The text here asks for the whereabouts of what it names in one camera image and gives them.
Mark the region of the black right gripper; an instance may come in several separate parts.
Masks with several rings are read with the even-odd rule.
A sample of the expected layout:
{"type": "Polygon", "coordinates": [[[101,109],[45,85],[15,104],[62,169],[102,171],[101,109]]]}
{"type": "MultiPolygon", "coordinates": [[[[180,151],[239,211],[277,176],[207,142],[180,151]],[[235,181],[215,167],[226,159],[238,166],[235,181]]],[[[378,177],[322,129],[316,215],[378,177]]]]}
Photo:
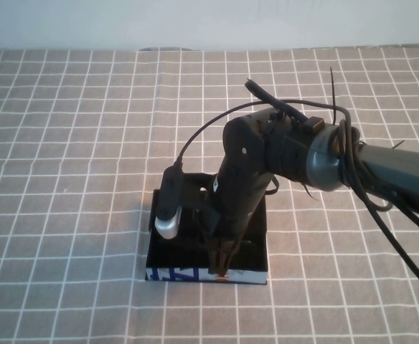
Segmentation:
{"type": "MultiPolygon", "coordinates": [[[[268,189],[274,181],[275,176],[262,157],[225,157],[210,192],[211,205],[220,215],[213,237],[241,237],[262,198],[275,193],[268,189]]],[[[228,270],[239,247],[239,239],[223,243],[210,239],[209,273],[228,280],[228,270]]]]}

